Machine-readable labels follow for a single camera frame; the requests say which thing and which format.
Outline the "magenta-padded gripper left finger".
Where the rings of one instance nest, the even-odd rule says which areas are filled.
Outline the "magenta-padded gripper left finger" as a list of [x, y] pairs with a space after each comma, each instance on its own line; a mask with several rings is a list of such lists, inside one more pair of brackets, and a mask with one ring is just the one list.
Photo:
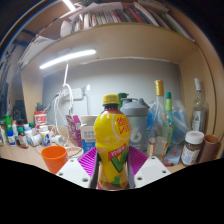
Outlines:
[[57, 176], [83, 188], [97, 187], [99, 158], [95, 147], [79, 158], [69, 159], [57, 172]]

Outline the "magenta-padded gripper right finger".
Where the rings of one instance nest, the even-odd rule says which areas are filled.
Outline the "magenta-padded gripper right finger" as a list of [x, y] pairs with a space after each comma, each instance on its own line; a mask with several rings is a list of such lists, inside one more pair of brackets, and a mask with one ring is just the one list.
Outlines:
[[130, 146], [128, 153], [128, 178], [131, 189], [144, 187], [170, 175], [170, 171], [155, 156], [147, 157]]

